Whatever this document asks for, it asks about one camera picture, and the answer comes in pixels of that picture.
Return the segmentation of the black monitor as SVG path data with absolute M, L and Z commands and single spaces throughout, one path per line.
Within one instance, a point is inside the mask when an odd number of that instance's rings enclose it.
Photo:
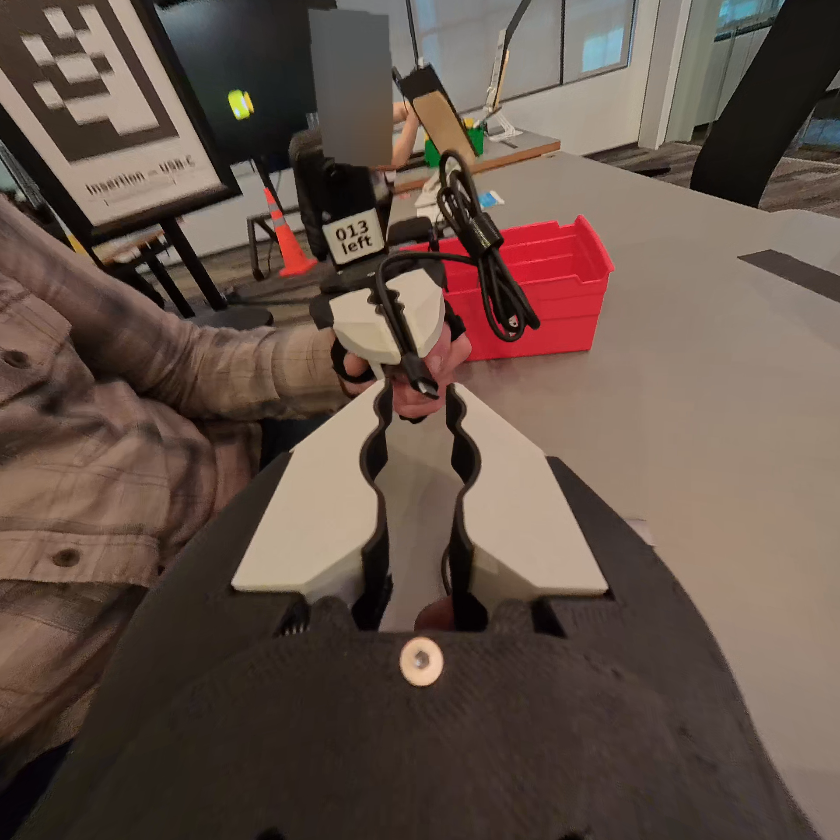
M 289 144 L 315 113 L 310 9 L 335 1 L 155 2 L 212 132 L 233 165 L 290 166 Z

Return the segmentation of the person's left hand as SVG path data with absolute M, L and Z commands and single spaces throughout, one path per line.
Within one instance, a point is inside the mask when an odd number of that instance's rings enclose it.
M 332 331 L 328 331 L 328 336 L 332 338 L 331 361 L 340 387 L 346 396 L 354 398 L 373 384 L 374 374 L 368 363 L 347 351 Z M 436 413 L 445 404 L 445 392 L 448 385 L 455 381 L 457 368 L 467 361 L 470 354 L 471 344 L 461 318 L 447 315 L 438 341 L 424 359 L 437 384 L 438 396 L 421 395 L 411 387 L 402 370 L 395 368 L 386 375 L 392 386 L 393 412 L 411 423 L 421 422 Z

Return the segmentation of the framed marker sign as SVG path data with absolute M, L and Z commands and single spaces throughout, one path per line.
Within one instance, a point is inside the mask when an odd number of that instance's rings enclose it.
M 1 3 L 2 142 L 84 245 L 241 194 L 154 2 Z

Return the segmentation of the red plastic bin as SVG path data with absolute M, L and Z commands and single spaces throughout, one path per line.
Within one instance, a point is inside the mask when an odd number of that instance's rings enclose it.
M 545 221 L 501 230 L 501 257 L 541 321 L 521 339 L 498 339 L 486 319 L 477 269 L 452 261 L 445 268 L 446 298 L 465 324 L 470 361 L 585 352 L 591 349 L 614 265 L 583 216 L 572 224 Z

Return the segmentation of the orange plastic object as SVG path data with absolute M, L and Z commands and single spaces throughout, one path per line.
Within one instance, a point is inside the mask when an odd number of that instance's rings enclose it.
M 313 257 L 307 256 L 303 251 L 297 237 L 292 232 L 280 210 L 276 195 L 267 186 L 264 187 L 264 194 L 268 204 L 271 224 L 283 260 L 283 267 L 278 272 L 279 277 L 299 277 L 308 273 L 318 264 L 318 261 Z

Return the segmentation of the black office chair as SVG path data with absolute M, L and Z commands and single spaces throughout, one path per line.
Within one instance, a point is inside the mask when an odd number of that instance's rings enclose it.
M 757 207 L 839 70 L 839 2 L 784 2 L 700 148 L 689 189 Z

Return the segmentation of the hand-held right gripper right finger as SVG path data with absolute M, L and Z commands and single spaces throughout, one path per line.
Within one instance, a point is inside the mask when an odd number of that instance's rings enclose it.
M 463 482 L 447 546 L 455 627 L 486 627 L 507 600 L 604 596 L 604 573 L 543 450 L 461 384 L 447 389 L 447 427 Z

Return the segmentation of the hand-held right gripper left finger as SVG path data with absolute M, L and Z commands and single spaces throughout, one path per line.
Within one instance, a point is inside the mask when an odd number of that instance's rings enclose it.
M 335 597 L 358 626 L 379 626 L 393 583 L 385 499 L 392 388 L 374 383 L 301 441 L 234 576 L 237 592 Z

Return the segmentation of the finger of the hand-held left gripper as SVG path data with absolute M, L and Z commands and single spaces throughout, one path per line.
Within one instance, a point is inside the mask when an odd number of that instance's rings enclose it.
M 324 297 L 331 329 L 347 351 L 375 371 L 401 364 L 403 355 L 371 287 L 326 292 Z
M 424 361 L 440 339 L 445 324 L 443 289 L 424 268 L 416 268 L 394 279 L 394 292 L 414 353 Z

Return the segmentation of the black cable black plug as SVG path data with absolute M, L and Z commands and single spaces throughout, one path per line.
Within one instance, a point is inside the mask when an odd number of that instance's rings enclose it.
M 440 153 L 438 175 L 438 209 L 465 249 L 465 255 L 429 250 L 417 259 L 475 267 L 482 307 L 491 331 L 500 341 L 515 343 L 526 329 L 539 329 L 541 322 L 501 257 L 501 232 L 480 206 L 469 167 L 459 152 L 446 150 Z M 411 258 L 403 252 L 384 258 L 374 274 L 373 300 L 395 341 L 398 362 L 409 385 L 421 396 L 433 399 L 438 397 L 438 386 L 422 361 L 418 340 L 408 327 L 406 305 L 396 303 L 396 293 L 388 290 L 385 281 L 388 269 Z

